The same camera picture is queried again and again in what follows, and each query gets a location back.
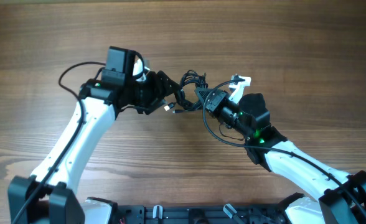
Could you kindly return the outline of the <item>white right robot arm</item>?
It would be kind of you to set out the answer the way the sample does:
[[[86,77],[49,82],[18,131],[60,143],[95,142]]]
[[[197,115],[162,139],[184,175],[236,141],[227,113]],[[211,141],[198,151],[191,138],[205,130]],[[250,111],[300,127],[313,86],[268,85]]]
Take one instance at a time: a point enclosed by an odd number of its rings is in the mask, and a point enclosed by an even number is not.
[[[203,112],[240,133],[254,164],[292,181],[303,194],[280,203],[288,223],[366,223],[366,171],[351,175],[307,155],[270,123],[261,93],[197,88]]]

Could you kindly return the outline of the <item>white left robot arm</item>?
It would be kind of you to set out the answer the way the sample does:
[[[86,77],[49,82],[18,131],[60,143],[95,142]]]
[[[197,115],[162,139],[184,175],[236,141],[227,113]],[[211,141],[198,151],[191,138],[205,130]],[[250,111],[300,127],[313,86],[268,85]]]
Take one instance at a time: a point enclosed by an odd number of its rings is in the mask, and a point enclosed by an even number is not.
[[[134,109],[149,115],[180,85],[152,72],[141,54],[111,46],[94,78],[73,96],[74,114],[47,157],[28,178],[16,176],[7,194],[12,223],[113,223],[118,205],[89,198],[80,203],[78,185],[96,145],[118,115]]]

